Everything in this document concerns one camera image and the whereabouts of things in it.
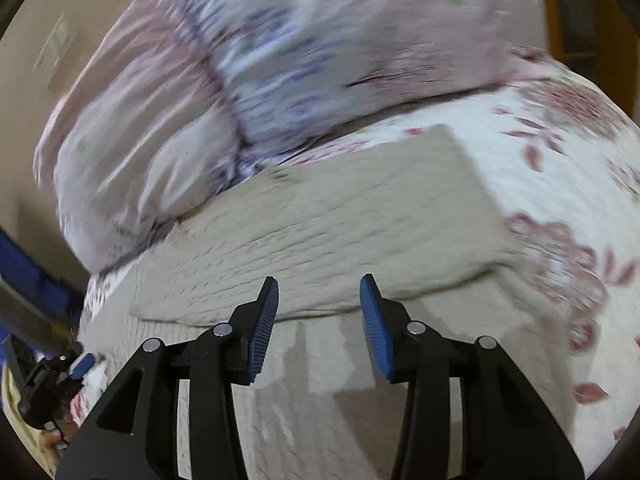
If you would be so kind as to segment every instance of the screw head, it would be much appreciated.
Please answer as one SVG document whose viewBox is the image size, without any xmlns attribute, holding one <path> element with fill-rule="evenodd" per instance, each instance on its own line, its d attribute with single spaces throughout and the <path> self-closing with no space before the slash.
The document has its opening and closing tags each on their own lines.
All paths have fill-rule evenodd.
<svg viewBox="0 0 640 480">
<path fill-rule="evenodd" d="M 420 321 L 412 321 L 407 323 L 406 329 L 410 334 L 418 335 L 423 334 L 425 330 L 427 330 L 427 327 L 425 327 L 424 323 L 421 323 Z"/>
<path fill-rule="evenodd" d="M 160 340 L 156 339 L 155 337 L 151 339 L 147 339 L 145 342 L 142 343 L 142 349 L 145 352 L 149 352 L 149 353 L 155 352 L 159 348 L 160 348 Z"/>
<path fill-rule="evenodd" d="M 224 337 L 233 332 L 233 327 L 229 323 L 220 323 L 213 327 L 213 333 L 219 337 Z"/>
<path fill-rule="evenodd" d="M 480 339 L 478 339 L 478 343 L 485 350 L 493 350 L 498 346 L 498 342 L 489 335 L 483 335 Z"/>
</svg>

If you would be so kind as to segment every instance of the folded blanket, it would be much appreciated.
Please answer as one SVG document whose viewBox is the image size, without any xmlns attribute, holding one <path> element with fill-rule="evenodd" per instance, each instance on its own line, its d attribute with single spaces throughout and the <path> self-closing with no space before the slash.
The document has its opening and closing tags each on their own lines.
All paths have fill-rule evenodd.
<svg viewBox="0 0 640 480">
<path fill-rule="evenodd" d="M 113 378 L 146 338 L 195 338 L 254 300 L 272 274 L 280 320 L 256 383 L 234 388 L 249 477 L 388 478 L 405 389 L 373 373 L 355 310 L 365 272 L 445 336 L 494 336 L 569 427 L 564 332 L 521 279 L 515 243 L 470 160 L 446 128 L 434 128 L 267 171 L 204 205 L 129 272 L 82 340 L 105 355 Z M 178 410 L 184 478 L 187 403 L 188 386 Z M 452 406 L 457 449 L 462 414 Z"/>
<path fill-rule="evenodd" d="M 318 316 L 356 308 L 366 272 L 402 300 L 513 265 L 514 240 L 445 128 L 266 171 L 181 229 L 126 280 L 136 316 L 209 326 L 255 299 L 269 275 L 281 319 Z"/>
</svg>

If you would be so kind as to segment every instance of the wall outlet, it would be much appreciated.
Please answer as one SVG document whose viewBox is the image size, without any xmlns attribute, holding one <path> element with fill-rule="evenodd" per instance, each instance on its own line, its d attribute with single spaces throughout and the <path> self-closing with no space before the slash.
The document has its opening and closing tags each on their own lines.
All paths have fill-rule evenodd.
<svg viewBox="0 0 640 480">
<path fill-rule="evenodd" d="M 69 22 L 65 14 L 53 28 L 33 66 L 33 73 L 43 88 L 48 88 L 65 54 L 78 36 L 78 27 Z"/>
</svg>

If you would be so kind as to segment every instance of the bed sheet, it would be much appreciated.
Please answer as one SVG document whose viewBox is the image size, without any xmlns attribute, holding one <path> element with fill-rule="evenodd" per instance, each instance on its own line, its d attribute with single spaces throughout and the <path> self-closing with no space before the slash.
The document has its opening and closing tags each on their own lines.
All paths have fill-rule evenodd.
<svg viewBox="0 0 640 480">
<path fill-rule="evenodd" d="M 548 80 L 429 100 L 280 162 L 309 164 L 435 124 L 453 130 L 521 240 L 532 283 L 565 321 L 575 397 L 567 431 L 590 474 L 640 404 L 640 130 L 591 82 L 553 66 Z M 92 276 L 82 327 L 135 264 Z M 105 370 L 92 370 L 74 400 L 79 422 Z"/>
</svg>

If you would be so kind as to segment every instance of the wall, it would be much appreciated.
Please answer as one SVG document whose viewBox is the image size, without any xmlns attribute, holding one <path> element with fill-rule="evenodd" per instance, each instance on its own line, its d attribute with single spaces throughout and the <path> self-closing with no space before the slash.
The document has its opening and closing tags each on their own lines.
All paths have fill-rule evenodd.
<svg viewBox="0 0 640 480">
<path fill-rule="evenodd" d="M 0 40 L 0 226 L 46 270 L 78 287 L 87 275 L 60 234 L 53 200 L 34 184 L 33 150 L 57 99 L 130 1 L 25 0 Z M 80 32 L 44 90 L 31 70 L 62 12 Z"/>
</svg>

